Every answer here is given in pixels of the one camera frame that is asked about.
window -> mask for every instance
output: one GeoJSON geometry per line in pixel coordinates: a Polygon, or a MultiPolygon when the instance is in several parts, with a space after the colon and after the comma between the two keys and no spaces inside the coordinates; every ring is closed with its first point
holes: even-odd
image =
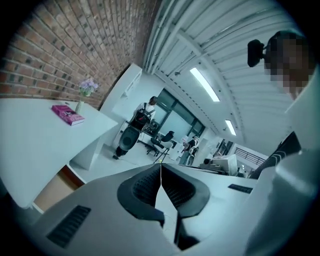
{"type": "Polygon", "coordinates": [[[173,139],[177,142],[181,142],[182,138],[189,133],[190,129],[191,125],[188,124],[179,114],[172,111],[165,120],[160,132],[166,135],[169,131],[173,131],[173,139]]]}
{"type": "Polygon", "coordinates": [[[174,106],[173,110],[177,112],[189,125],[192,125],[192,123],[195,120],[195,117],[182,104],[178,102],[174,106]]]}
{"type": "Polygon", "coordinates": [[[175,132],[177,132],[175,139],[177,141],[183,136],[189,136],[190,133],[200,137],[205,129],[205,126],[165,89],[158,96],[154,121],[159,124],[158,131],[162,133],[166,134],[168,131],[174,131],[175,129],[175,132]],[[179,117],[181,120],[174,122],[173,116],[179,117]]]}
{"type": "Polygon", "coordinates": [[[201,133],[202,129],[204,128],[203,124],[200,123],[199,121],[196,121],[193,129],[197,132],[197,133],[201,133]]]}
{"type": "Polygon", "coordinates": [[[172,105],[175,103],[176,99],[171,96],[166,90],[162,90],[158,96],[158,104],[171,109],[172,105]]]}
{"type": "Polygon", "coordinates": [[[155,110],[154,120],[158,124],[162,124],[162,122],[165,119],[165,117],[167,116],[168,112],[158,105],[154,106],[154,110],[155,110]]]}
{"type": "Polygon", "coordinates": [[[191,141],[194,136],[198,136],[198,135],[195,134],[193,131],[190,132],[190,134],[189,134],[189,136],[188,136],[188,142],[191,141]]]}

cable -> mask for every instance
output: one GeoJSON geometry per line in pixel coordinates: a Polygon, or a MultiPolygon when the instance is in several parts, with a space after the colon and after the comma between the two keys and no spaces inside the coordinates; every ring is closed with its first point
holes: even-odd
{"type": "MultiPolygon", "coordinates": [[[[169,215],[164,214],[164,216],[169,217],[173,221],[173,226],[176,224],[173,218],[171,218],[169,215]]],[[[167,230],[171,230],[171,228],[166,228],[163,232],[166,232],[167,230]]]]}
{"type": "Polygon", "coordinates": [[[130,161],[126,161],[126,160],[124,160],[124,159],[118,159],[118,160],[120,160],[120,161],[125,161],[125,162],[127,162],[128,164],[132,164],[132,165],[134,165],[134,166],[140,167],[140,165],[137,164],[137,163],[133,163],[133,162],[130,162],[130,161]]]}
{"type": "Polygon", "coordinates": [[[138,140],[139,140],[140,142],[143,142],[143,140],[144,140],[144,138],[145,138],[145,135],[146,135],[146,134],[143,132],[143,138],[142,138],[142,139],[139,139],[139,138],[138,138],[138,140]]]}

brick wall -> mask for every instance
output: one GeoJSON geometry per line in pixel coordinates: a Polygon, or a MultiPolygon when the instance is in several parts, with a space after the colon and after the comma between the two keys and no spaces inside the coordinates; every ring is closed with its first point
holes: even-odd
{"type": "Polygon", "coordinates": [[[99,108],[122,72],[141,65],[158,0],[48,0],[9,43],[0,98],[78,101],[78,84],[99,88],[85,102],[99,108]]]}

chair backrest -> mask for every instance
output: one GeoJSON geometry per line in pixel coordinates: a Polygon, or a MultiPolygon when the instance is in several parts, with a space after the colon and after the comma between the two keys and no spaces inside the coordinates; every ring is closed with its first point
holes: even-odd
{"type": "Polygon", "coordinates": [[[161,145],[164,146],[166,149],[171,149],[174,144],[171,141],[168,141],[168,142],[161,142],[161,145]]]}

pink book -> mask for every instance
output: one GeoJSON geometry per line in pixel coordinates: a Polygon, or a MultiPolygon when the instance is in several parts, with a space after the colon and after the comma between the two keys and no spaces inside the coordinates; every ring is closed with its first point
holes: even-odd
{"type": "Polygon", "coordinates": [[[51,109],[62,120],[64,120],[66,123],[68,123],[71,126],[83,123],[83,121],[85,120],[84,117],[77,114],[67,105],[53,105],[51,109]]]}

